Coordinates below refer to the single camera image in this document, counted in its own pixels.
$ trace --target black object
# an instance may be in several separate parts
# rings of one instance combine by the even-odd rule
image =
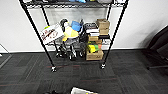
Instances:
[[[49,3],[55,3],[58,2],[58,0],[47,0]]]
[[[68,20],[67,20],[67,19],[62,19],[61,22],[60,22],[60,25],[61,25],[61,27],[62,27],[62,31],[63,31],[63,32],[65,32],[65,26],[64,26],[64,23],[65,23],[65,22],[68,22]]]
[[[83,31],[81,32],[79,37],[79,42],[87,42],[87,41],[88,41],[88,35],[86,34],[86,29],[83,26]]]
[[[34,3],[38,3],[38,2],[42,3],[43,0],[32,0],[32,2],[34,2]]]
[[[66,58],[67,57],[67,50],[65,45],[61,44],[61,46],[59,47],[60,50],[60,57],[62,58]]]
[[[159,31],[151,40],[149,43],[149,46],[147,47],[148,51],[155,52],[152,55],[159,54],[160,59],[162,59],[164,62],[158,62],[160,65],[157,66],[148,66],[147,69],[150,68],[167,68],[168,65],[161,63],[165,63],[168,58],[168,26],[163,28],[161,31]]]
[[[34,24],[33,19],[31,18],[30,13],[29,13],[29,11],[27,10],[26,5],[24,4],[23,0],[19,0],[19,1],[20,1],[20,4],[21,4],[23,10],[25,11],[25,13],[26,13],[26,15],[27,15],[27,17],[28,17],[30,23],[32,24],[32,27],[34,28],[34,31],[35,31],[35,33],[36,33],[38,39],[40,40],[40,43],[41,43],[42,47],[44,48],[44,51],[45,51],[46,55],[48,56],[48,59],[50,60],[51,65],[52,65],[53,67],[55,67],[55,65],[54,65],[54,63],[53,63],[53,61],[52,61],[52,59],[51,59],[51,56],[49,55],[49,53],[48,53],[48,51],[47,51],[45,45],[43,44],[43,40],[41,39],[40,34],[38,33],[38,30],[37,30],[37,28],[36,28],[36,25]]]
[[[75,52],[75,49],[74,49],[73,45],[70,45],[70,50],[71,50],[71,52],[70,52],[70,55],[69,55],[69,59],[71,61],[75,61],[76,60],[76,52]]]
[[[99,35],[99,39],[110,39],[110,35]]]
[[[168,26],[163,28],[153,37],[147,48],[157,50],[167,43],[168,43]]]
[[[44,14],[44,18],[45,18],[45,20],[46,20],[47,25],[48,25],[48,26],[50,26],[49,21],[48,21],[48,18],[47,18],[47,15],[46,15],[46,12],[45,12],[45,10],[44,10],[43,5],[41,5],[41,9],[42,9],[42,12],[43,12],[43,14]]]
[[[86,23],[84,24],[84,29],[88,30],[88,29],[98,29],[96,23]]]
[[[56,49],[56,57],[59,57],[59,56],[60,56],[60,53],[59,53],[59,51],[58,51],[57,44],[56,44],[55,41],[54,41],[54,46],[55,46],[55,49]]]
[[[86,56],[86,44],[85,43],[81,43],[80,44],[80,52],[79,55],[81,58]]]
[[[122,18],[123,18],[124,12],[125,12],[125,9],[127,8],[128,1],[129,1],[129,0],[126,0],[126,1],[125,1],[124,7],[123,7],[123,9],[122,9],[120,18],[119,18],[118,23],[117,23],[117,27],[116,27],[116,29],[115,29],[115,32],[114,32],[113,38],[112,38],[112,40],[111,40],[111,43],[110,43],[108,52],[107,52],[107,54],[106,54],[105,60],[104,60],[103,64],[100,66],[100,68],[102,68],[102,69],[105,68],[105,63],[106,63],[107,57],[108,57],[109,52],[110,52],[110,50],[111,50],[111,47],[112,47],[112,45],[113,45],[114,39],[115,39],[115,37],[116,37],[118,28],[119,28],[119,26],[120,26],[121,20],[122,20]]]
[[[39,38],[39,40],[40,40],[40,43],[41,43],[41,45],[42,45],[42,47],[44,48],[44,50],[45,50],[45,52],[46,52],[46,55],[48,56],[48,58],[49,58],[49,60],[50,60],[50,62],[51,62],[51,64],[52,64],[52,68],[53,69],[55,69],[56,67],[54,66],[54,64],[53,64],[53,61],[52,61],[52,59],[51,59],[51,57],[50,57],[50,55],[49,55],[49,53],[48,53],[48,51],[47,51],[47,49],[46,49],[46,47],[45,47],[45,45],[43,44],[43,41],[42,41],[42,39],[41,39],[41,37],[40,37],[40,35],[38,34],[38,30],[37,30],[37,28],[36,28],[36,26],[35,26],[35,24],[34,24],[34,22],[33,22],[33,20],[32,20],[32,18],[31,18],[31,16],[30,16],[30,14],[29,14],[29,12],[28,12],[28,9],[32,9],[32,8],[42,8],[40,5],[43,5],[43,7],[47,7],[47,8],[50,8],[50,7],[52,7],[52,5],[57,5],[57,6],[59,6],[59,7],[62,7],[62,8],[109,8],[109,11],[108,11],[108,16],[107,16],[107,19],[108,19],[108,17],[109,17],[109,14],[110,14],[110,9],[111,9],[111,7],[112,7],[112,4],[100,4],[100,3],[97,3],[97,2],[94,2],[94,3],[86,3],[86,4],[83,4],[83,3],[52,3],[52,4],[48,4],[48,3],[30,3],[30,2],[28,2],[28,3],[24,3],[23,2],[23,0],[19,0],[20,1],[20,4],[21,4],[21,6],[22,6],[22,8],[23,8],[23,10],[25,11],[25,13],[26,13],[26,15],[27,15],[27,17],[28,17],[28,19],[29,19],[29,21],[30,21],[30,23],[32,24],[32,26],[33,26],[33,28],[34,28],[34,31],[36,32],[36,34],[37,34],[37,36],[38,36],[38,38]],[[128,0],[126,0],[126,2],[125,2],[125,4],[124,4],[124,6],[123,6],[123,11],[122,11],[122,13],[121,13],[121,15],[123,16],[123,14],[124,14],[124,11],[125,11],[125,9],[126,9],[126,7],[127,7],[127,4],[128,4]],[[118,30],[118,28],[119,28],[119,24],[120,24],[120,22],[121,22],[121,19],[122,19],[122,16],[120,16],[120,18],[119,18],[119,22],[118,22],[118,24],[117,24],[117,27],[116,27],[116,31]]]

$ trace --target gray carpet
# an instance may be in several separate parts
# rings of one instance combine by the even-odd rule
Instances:
[[[73,87],[100,94],[168,94],[167,69],[150,69],[142,50],[113,50],[105,69],[101,61],[56,58],[57,72],[45,53],[15,53],[0,69],[0,94],[43,94],[56,90],[70,94]]]

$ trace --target shelf post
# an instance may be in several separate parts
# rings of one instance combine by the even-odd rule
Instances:
[[[110,16],[112,4],[113,4],[113,1],[110,3],[110,7],[109,7],[109,10],[108,10],[108,14],[107,14],[107,20],[109,19],[109,16]]]
[[[126,0],[126,1],[125,1],[125,4],[124,4],[124,6],[123,6],[123,9],[122,9],[122,12],[121,12],[121,14],[120,14],[120,18],[119,18],[119,20],[118,20],[118,23],[117,23],[115,32],[114,32],[114,34],[113,34],[113,37],[112,37],[112,40],[111,40],[111,43],[110,43],[108,52],[107,52],[107,54],[106,54],[106,57],[105,57],[105,60],[104,60],[103,64],[101,65],[101,68],[102,68],[102,69],[105,68],[105,63],[106,63],[107,57],[108,57],[109,52],[110,52],[110,49],[111,49],[111,47],[112,47],[112,45],[113,45],[114,39],[115,39],[115,37],[116,37],[118,28],[119,28],[119,26],[120,26],[121,20],[122,20],[122,18],[123,18],[124,12],[125,12],[125,9],[127,8],[128,1],[129,1],[129,0]]]
[[[47,15],[46,15],[46,12],[45,12],[44,7],[43,7],[42,4],[41,4],[41,9],[42,9],[42,11],[43,11],[43,14],[44,14],[44,17],[45,17],[45,20],[46,20],[47,25],[50,26],[49,21],[48,21],[48,18],[47,18]]]
[[[20,1],[20,4],[21,4],[23,10],[25,11],[25,13],[26,13],[26,15],[27,15],[27,17],[28,17],[30,23],[32,24],[32,26],[33,26],[33,28],[34,28],[34,31],[35,31],[35,33],[36,33],[38,39],[40,40],[40,43],[41,43],[42,47],[43,47],[44,50],[45,50],[45,53],[47,54],[47,56],[48,56],[48,58],[49,58],[49,60],[50,60],[50,62],[51,62],[52,69],[56,71],[55,65],[54,65],[54,63],[53,63],[53,61],[52,61],[52,59],[51,59],[51,57],[50,57],[50,55],[49,55],[49,53],[48,53],[48,51],[47,51],[45,45],[43,44],[43,40],[41,39],[40,34],[38,33],[38,30],[37,30],[37,28],[36,28],[36,26],[35,26],[35,24],[34,24],[34,22],[33,22],[33,19],[32,19],[31,16],[30,16],[30,13],[29,13],[29,11],[28,11],[28,9],[27,9],[27,6],[26,6],[25,3],[23,2],[23,0],[19,0],[19,1]]]

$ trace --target paper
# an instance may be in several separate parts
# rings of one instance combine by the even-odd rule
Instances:
[[[56,25],[52,25],[41,32],[41,38],[44,44],[48,44],[62,36],[64,36],[64,33],[59,23],[57,23]]]

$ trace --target yellow item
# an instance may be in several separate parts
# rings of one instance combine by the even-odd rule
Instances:
[[[64,32],[64,38],[62,41],[66,41],[68,38],[75,38],[78,36],[78,32],[73,30],[71,27],[67,27]]]
[[[96,48],[94,45],[88,45],[88,48],[89,48],[90,53],[96,52]]]
[[[47,29],[47,28],[49,28],[50,26],[46,26],[44,29]]]
[[[64,37],[63,39],[62,39],[62,41],[66,41],[68,38],[67,37]]]

